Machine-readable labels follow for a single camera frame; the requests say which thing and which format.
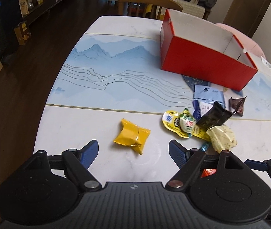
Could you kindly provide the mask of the red snack packet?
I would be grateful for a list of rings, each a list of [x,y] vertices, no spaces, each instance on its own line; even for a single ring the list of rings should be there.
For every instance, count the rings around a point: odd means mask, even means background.
[[[216,173],[216,169],[204,169],[202,174],[201,174],[201,178],[213,175]]]

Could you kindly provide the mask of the blue candy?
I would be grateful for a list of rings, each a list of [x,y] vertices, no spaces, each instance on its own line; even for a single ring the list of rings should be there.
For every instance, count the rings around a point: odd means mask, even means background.
[[[211,142],[206,141],[201,145],[200,150],[202,150],[203,152],[206,152],[210,146],[211,146]]]

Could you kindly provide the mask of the green white jelly cup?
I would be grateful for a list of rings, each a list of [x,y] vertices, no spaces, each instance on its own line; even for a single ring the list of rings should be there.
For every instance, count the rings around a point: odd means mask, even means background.
[[[183,112],[179,115],[180,129],[185,133],[192,133],[196,122],[197,121],[187,108],[185,108]]]

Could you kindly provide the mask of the cream snack packet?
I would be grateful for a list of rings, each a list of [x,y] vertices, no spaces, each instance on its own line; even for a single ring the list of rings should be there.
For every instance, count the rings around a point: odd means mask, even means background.
[[[211,127],[206,133],[210,137],[213,149],[219,154],[237,145],[235,134],[227,125]]]

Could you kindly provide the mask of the black snack packet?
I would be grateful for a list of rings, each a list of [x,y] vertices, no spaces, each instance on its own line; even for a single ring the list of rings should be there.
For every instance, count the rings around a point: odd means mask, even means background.
[[[197,122],[196,125],[203,130],[208,130],[214,126],[223,125],[233,113],[223,108],[217,101],[211,109],[207,111]]]

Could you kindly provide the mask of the yellow snack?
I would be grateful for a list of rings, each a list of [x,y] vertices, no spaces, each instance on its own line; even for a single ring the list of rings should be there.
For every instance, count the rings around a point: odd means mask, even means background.
[[[151,131],[149,129],[139,127],[126,119],[122,119],[121,123],[122,130],[113,142],[129,147],[139,155],[142,155],[144,145]]]

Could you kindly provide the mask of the dark brown triangular packet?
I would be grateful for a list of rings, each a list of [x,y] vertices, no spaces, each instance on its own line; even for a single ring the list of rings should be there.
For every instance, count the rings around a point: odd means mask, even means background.
[[[235,99],[231,97],[229,99],[229,108],[231,113],[243,117],[245,100],[246,97]]]

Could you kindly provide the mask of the yellow minion candy card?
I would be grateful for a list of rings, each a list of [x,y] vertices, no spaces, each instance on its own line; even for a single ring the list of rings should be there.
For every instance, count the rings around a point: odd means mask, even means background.
[[[191,138],[192,136],[203,139],[210,142],[210,137],[207,133],[201,129],[199,126],[195,125],[192,133],[185,133],[180,129],[179,125],[179,115],[180,113],[176,111],[166,111],[162,116],[162,123],[166,129],[176,133],[178,136],[184,139]]]

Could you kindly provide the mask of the white blue snack packet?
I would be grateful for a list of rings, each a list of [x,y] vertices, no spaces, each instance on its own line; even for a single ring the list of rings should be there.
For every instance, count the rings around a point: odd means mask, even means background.
[[[192,104],[194,107],[193,117],[196,121],[200,120],[213,107],[212,104],[200,100],[193,100]]]

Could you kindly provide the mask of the light blue snack packet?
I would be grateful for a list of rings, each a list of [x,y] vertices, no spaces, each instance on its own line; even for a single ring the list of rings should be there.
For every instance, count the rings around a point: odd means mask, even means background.
[[[218,102],[223,108],[226,108],[224,93],[214,87],[195,85],[194,100],[202,101],[208,104]]]

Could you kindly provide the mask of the red cardboard box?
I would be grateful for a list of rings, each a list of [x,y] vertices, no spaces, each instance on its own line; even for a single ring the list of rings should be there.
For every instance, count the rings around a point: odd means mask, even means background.
[[[233,33],[216,24],[167,9],[160,31],[161,69],[241,91],[257,73]]]

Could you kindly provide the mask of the wooden chair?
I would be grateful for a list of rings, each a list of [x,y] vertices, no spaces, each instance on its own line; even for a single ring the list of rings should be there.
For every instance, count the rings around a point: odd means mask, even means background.
[[[124,15],[126,4],[129,4],[127,16],[139,17],[142,15],[143,18],[145,18],[147,7],[151,5],[149,18],[155,20],[160,20],[163,8],[183,11],[183,7],[173,0],[117,0],[118,15]]]

